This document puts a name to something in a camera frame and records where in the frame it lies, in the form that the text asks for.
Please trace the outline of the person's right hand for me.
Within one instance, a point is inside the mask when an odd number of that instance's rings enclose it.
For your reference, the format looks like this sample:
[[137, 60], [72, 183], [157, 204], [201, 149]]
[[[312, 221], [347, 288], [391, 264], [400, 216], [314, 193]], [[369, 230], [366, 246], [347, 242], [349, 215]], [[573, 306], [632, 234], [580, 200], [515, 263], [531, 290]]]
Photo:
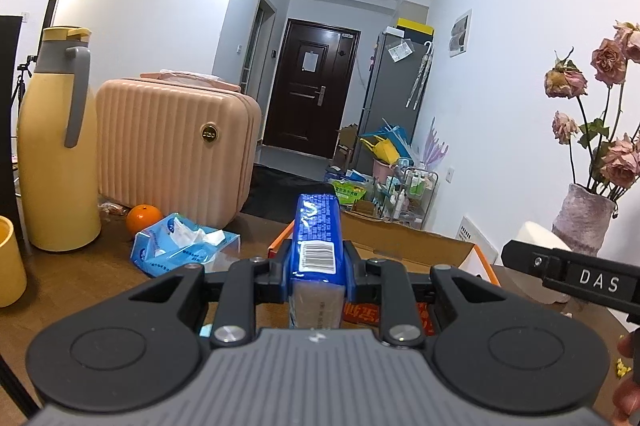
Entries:
[[[617, 349], [624, 358], [634, 359], [634, 336], [637, 331], [629, 333], [622, 337], [618, 342]], [[614, 412], [611, 417], [611, 424], [615, 426], [630, 425], [631, 415], [639, 411], [640, 388], [632, 379], [631, 375], [627, 375], [620, 381], [620, 385], [613, 394]]]

